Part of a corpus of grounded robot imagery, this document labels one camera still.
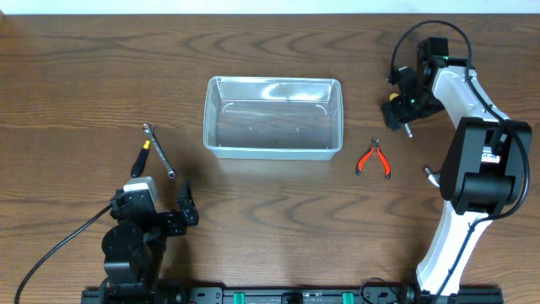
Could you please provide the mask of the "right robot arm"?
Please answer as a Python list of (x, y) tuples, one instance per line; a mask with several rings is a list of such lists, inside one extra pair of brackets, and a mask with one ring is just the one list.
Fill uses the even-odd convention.
[(486, 228), (514, 214), (530, 186), (532, 130), (500, 111), (478, 82), (470, 57), (453, 57), (446, 38), (417, 46), (416, 68), (392, 67), (398, 94), (381, 106), (392, 130), (445, 111), (456, 131), (439, 171), (424, 168), (444, 200), (442, 216), (413, 286), (401, 303), (490, 303), (497, 289), (460, 286), (462, 272)]

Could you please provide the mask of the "black handled hammer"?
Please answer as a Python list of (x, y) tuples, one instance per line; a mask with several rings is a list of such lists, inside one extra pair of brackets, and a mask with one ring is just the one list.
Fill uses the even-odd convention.
[(428, 181), (435, 187), (440, 187), (440, 173), (433, 171), (429, 166), (423, 169), (423, 172), (427, 176)]

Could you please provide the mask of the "yellow black stubby screwdriver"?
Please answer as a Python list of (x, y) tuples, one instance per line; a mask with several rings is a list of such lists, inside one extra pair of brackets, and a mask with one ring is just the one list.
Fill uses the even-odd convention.
[[(389, 101), (393, 101), (395, 98), (399, 97), (399, 94), (397, 93), (391, 93), (390, 96), (389, 96)], [(408, 123), (405, 123), (403, 125), (407, 135), (409, 138), (413, 138), (413, 133), (412, 133), (412, 129), (410, 128), (409, 124)]]

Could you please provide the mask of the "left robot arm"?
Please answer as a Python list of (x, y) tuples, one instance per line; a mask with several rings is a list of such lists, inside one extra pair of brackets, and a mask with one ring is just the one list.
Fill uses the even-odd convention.
[(104, 236), (106, 279), (99, 303), (188, 303), (186, 290), (159, 279), (167, 239), (184, 236), (199, 222), (191, 184), (184, 181), (175, 199), (176, 209), (158, 212), (157, 190), (149, 177), (131, 179), (110, 200), (117, 225)]

